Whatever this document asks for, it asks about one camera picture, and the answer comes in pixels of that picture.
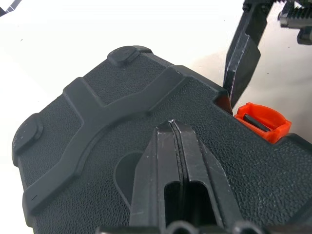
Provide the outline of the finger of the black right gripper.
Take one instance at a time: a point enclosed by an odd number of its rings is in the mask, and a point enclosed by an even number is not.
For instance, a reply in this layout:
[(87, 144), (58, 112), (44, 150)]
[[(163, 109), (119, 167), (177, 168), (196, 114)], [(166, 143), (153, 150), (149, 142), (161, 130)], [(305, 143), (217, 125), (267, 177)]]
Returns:
[(226, 55), (223, 88), (234, 107), (251, 81), (261, 53), (259, 42), (267, 25), (271, 0), (245, 0), (243, 14)]

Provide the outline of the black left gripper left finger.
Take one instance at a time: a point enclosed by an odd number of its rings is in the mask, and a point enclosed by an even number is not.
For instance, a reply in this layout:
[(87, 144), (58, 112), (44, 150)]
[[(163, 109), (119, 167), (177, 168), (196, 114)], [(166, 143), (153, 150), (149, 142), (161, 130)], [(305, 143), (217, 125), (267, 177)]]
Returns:
[(157, 126), (136, 166), (130, 226), (166, 227), (165, 188), (180, 182), (178, 153), (172, 123)]

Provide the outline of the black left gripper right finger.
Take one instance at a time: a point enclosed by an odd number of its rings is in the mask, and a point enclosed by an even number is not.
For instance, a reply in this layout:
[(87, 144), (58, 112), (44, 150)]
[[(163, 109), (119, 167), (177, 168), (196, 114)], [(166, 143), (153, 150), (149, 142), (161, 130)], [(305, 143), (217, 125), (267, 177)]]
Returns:
[(173, 122), (187, 173), (186, 220), (196, 226), (232, 226), (242, 219), (225, 172), (187, 124)]

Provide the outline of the black plastic tool case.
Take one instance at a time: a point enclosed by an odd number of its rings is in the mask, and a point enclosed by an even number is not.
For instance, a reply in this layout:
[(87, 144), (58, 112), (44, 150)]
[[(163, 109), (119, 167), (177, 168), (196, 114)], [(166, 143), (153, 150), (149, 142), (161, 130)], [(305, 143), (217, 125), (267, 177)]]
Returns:
[[(227, 91), (142, 46), (125, 46), (39, 113), (12, 142), (34, 234), (312, 234), (312, 144), (272, 144), (234, 118)], [(165, 188), (166, 227), (129, 225), (135, 170), (154, 129), (189, 125), (221, 164), (242, 219), (186, 220), (187, 173)]]

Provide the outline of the orange case latch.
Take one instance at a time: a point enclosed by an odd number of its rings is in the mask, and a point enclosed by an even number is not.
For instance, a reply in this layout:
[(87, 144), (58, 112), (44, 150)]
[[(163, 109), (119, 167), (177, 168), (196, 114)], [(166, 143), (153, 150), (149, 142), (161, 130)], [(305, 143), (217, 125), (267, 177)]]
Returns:
[(239, 107), (234, 118), (272, 144), (287, 135), (292, 125), (278, 111), (250, 102)]

